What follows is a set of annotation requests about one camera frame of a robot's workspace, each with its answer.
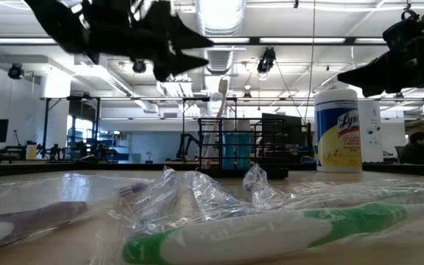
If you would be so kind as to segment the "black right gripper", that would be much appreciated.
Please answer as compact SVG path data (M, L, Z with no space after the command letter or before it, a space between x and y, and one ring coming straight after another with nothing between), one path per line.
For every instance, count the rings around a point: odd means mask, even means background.
M364 97L401 92L403 88L424 88L424 36L411 40L384 36L388 54L364 66L338 74L338 80L362 89Z

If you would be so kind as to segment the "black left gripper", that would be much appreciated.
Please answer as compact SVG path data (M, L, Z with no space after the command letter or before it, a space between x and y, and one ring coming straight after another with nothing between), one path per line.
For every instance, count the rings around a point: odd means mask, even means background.
M87 1L86 19L89 24L87 47L104 54L121 55L133 59L152 59L166 50L164 36L134 21L130 1ZM212 47L213 42L188 28L178 15L172 15L168 1L155 1L149 8L149 25L156 32L165 33L174 48L198 49ZM195 68L209 61L187 54L173 54L165 60L153 60L153 74L159 82Z

